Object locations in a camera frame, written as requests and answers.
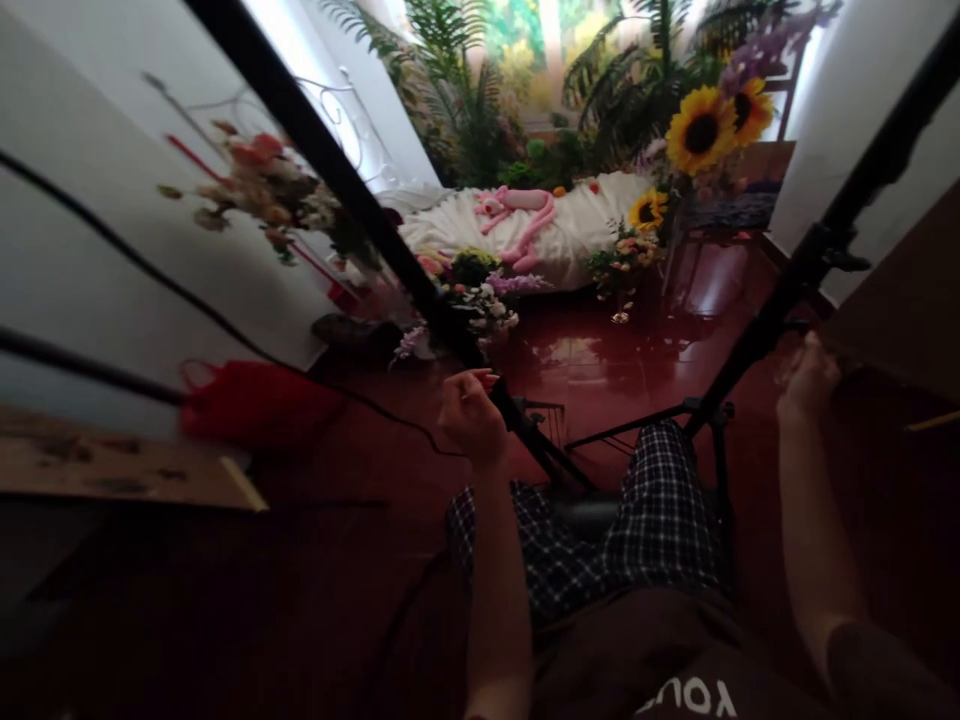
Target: flower arrangement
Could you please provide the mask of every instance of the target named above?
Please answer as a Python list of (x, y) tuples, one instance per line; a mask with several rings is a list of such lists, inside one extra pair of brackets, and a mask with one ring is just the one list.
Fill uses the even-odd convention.
[(612, 320), (623, 323), (629, 319), (625, 311), (633, 307), (633, 301), (627, 298), (636, 293), (640, 276), (662, 258), (663, 252), (656, 236), (634, 223), (611, 222), (611, 231), (615, 235), (613, 243), (594, 250), (587, 258), (587, 268), (597, 284), (597, 299), (617, 298), (617, 312)]
[(161, 195), (179, 200), (190, 194), (204, 200), (208, 204), (199, 207), (193, 219), (212, 232), (230, 227), (226, 214), (233, 210), (255, 218), (284, 265), (296, 264), (291, 252), (296, 232), (319, 230), (330, 236), (341, 256), (380, 269), (376, 250), (329, 188), (303, 167), (289, 142), (269, 133), (245, 138), (223, 120), (212, 124), (221, 134), (230, 173), (191, 192), (161, 185)]
[[(481, 347), (505, 337), (520, 322), (516, 299), (521, 293), (549, 286), (539, 275), (504, 277), (500, 258), (475, 247), (450, 257), (421, 246), (417, 260), (440, 288), (443, 300), (463, 316)], [(393, 362), (409, 357), (429, 340), (426, 323), (418, 321), (404, 333)]]
[(744, 192), (740, 176), (745, 148), (760, 140), (775, 116), (764, 92), (765, 78), (783, 74), (782, 56), (816, 26), (836, 17), (840, 2), (819, 3), (809, 12), (784, 16), (768, 12), (746, 42), (730, 56), (717, 86), (703, 85), (680, 100), (663, 137), (636, 158), (636, 171), (651, 177), (654, 188), (637, 200), (629, 222), (656, 232), (666, 245), (672, 218), (687, 198), (734, 198)]

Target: wooden board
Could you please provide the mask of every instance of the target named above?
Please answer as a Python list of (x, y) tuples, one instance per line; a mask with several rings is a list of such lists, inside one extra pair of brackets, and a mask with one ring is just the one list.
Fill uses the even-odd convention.
[(837, 309), (830, 347), (960, 403), (960, 181)]
[(0, 492), (268, 509), (230, 458), (4, 405)]

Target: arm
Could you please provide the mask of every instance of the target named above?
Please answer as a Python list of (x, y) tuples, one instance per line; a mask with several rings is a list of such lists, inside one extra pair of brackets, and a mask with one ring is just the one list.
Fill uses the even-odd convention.
[(831, 687), (831, 634), (867, 618), (857, 567), (833, 501), (819, 428), (840, 373), (814, 333), (807, 334), (794, 365), (777, 403), (783, 555), (797, 629), (817, 672)]
[(466, 717), (525, 718), (533, 651), (530, 605), (510, 498), (507, 432), (486, 391), (496, 378), (461, 373), (444, 384), (440, 425), (473, 465), (476, 542), (467, 647)]

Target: hand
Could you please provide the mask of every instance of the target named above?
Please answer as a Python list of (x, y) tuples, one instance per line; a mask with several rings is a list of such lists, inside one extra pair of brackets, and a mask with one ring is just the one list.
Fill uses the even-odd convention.
[(780, 422), (816, 422), (827, 409), (830, 395), (838, 382), (840, 368), (836, 359), (823, 349), (815, 332), (808, 332), (803, 339), (803, 347), (797, 350), (784, 373), (786, 391), (777, 402)]
[(488, 467), (506, 457), (507, 428), (487, 394), (497, 382), (489, 368), (467, 370), (443, 383), (439, 425), (474, 467)]

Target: brown t-shirt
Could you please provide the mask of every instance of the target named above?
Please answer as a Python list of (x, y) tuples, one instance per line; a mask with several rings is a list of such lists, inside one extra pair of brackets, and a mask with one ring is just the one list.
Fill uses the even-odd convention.
[(537, 639), (534, 718), (957, 718), (950, 690), (895, 638), (851, 624), (830, 639), (828, 710), (751, 658), (715, 602), (637, 590)]

